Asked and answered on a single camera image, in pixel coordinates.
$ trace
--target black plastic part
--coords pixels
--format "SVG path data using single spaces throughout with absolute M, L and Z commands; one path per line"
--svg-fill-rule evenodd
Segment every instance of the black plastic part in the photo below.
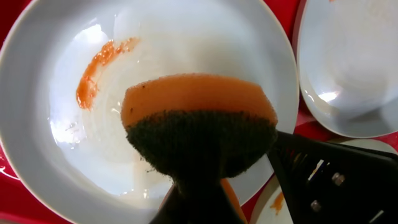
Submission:
M 221 184 L 208 192 L 184 198 L 173 187 L 167 200 L 150 224 L 243 224 Z
M 279 133 L 268 157 L 294 223 L 398 223 L 397 155 Z

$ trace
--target red sauce stain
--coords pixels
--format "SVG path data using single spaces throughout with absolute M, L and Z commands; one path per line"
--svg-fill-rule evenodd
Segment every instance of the red sauce stain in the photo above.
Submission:
M 279 195 L 275 198 L 274 203 L 270 206 L 270 208 L 274 208 L 276 211 L 276 215 L 279 214 L 279 212 L 282 210 L 283 207 L 283 202 L 284 202 L 284 195 L 283 193 L 279 193 Z
M 119 46 L 114 45 L 114 41 L 110 40 L 103 45 L 100 52 L 98 52 L 87 66 L 82 78 L 80 79 L 79 86 L 76 90 L 76 100 L 81 109 L 90 109 L 93 106 L 95 96 L 98 93 L 98 68 L 105 67 L 113 62 L 118 55 L 125 52 L 132 51 L 139 43 L 138 38 L 129 38 L 121 42 Z

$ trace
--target red tabletop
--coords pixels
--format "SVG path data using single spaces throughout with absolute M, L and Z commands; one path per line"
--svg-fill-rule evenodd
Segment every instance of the red tabletop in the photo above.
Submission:
M 30 0 L 3 0 L 0 2 L 0 40 L 6 38 L 12 24 L 29 2 Z M 291 41 L 295 16 L 300 0 L 265 0 L 265 2 L 272 9 Z M 302 99 L 300 99 L 295 133 L 321 141 L 327 141 L 331 138 L 338 137 L 315 121 Z M 377 139 L 398 149 L 398 133 L 379 137 Z M 243 212 L 248 220 L 251 217 L 254 205 L 263 188 L 242 206 Z M 10 168 L 1 148 L 0 202 L 0 221 L 9 220 L 26 224 L 68 223 L 63 218 L 47 209 L 29 193 Z

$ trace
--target metal screw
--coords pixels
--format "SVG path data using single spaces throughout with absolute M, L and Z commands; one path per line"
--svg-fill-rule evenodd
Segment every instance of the metal screw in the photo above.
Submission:
M 321 205 L 319 204 L 319 202 L 317 200 L 314 200 L 311 203 L 311 208 L 314 212 L 319 212 L 321 210 Z
M 340 186 L 345 180 L 346 177 L 339 173 L 335 173 L 333 177 L 331 177 L 331 181 L 333 181 L 333 183 L 335 183 L 337 186 Z

